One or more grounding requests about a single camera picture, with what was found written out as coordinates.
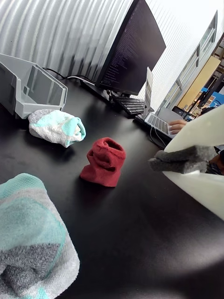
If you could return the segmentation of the person's hand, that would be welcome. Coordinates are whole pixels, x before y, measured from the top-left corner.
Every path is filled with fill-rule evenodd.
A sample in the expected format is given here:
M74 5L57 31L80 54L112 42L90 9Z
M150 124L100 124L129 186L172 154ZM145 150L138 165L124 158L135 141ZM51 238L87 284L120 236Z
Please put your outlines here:
M170 122L169 125L169 131L172 135L178 134L187 124L185 120L176 120Z

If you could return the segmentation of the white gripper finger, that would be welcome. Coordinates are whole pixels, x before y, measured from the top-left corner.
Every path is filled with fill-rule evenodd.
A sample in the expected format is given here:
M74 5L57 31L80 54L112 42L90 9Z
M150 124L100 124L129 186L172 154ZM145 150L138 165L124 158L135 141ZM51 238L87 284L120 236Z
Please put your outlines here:
M156 158L149 160L152 170L163 174L188 195L210 210L220 219L224 218L224 177L202 173L199 165L194 171L181 173L176 163L165 163Z
M224 144L224 106L221 105L186 123L164 150L154 156L156 162L207 162L217 156Z

